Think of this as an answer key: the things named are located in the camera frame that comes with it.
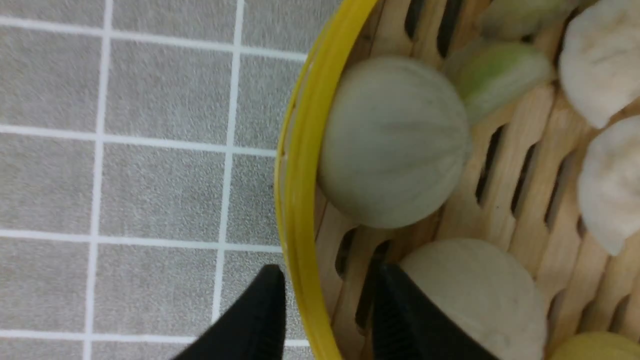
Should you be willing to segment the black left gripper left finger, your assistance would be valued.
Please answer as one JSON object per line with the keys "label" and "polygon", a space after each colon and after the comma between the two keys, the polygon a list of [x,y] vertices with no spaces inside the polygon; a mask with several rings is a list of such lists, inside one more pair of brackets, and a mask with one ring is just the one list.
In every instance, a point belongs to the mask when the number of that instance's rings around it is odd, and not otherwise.
{"label": "black left gripper left finger", "polygon": [[287,320],[286,279],[264,265],[249,287],[176,360],[281,360]]}

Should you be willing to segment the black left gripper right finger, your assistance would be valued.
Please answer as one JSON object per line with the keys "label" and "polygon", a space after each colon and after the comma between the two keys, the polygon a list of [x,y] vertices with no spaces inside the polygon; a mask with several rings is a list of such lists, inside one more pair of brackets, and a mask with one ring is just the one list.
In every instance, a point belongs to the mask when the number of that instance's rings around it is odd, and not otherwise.
{"label": "black left gripper right finger", "polygon": [[494,360],[397,265],[379,268],[372,310],[375,360]]}

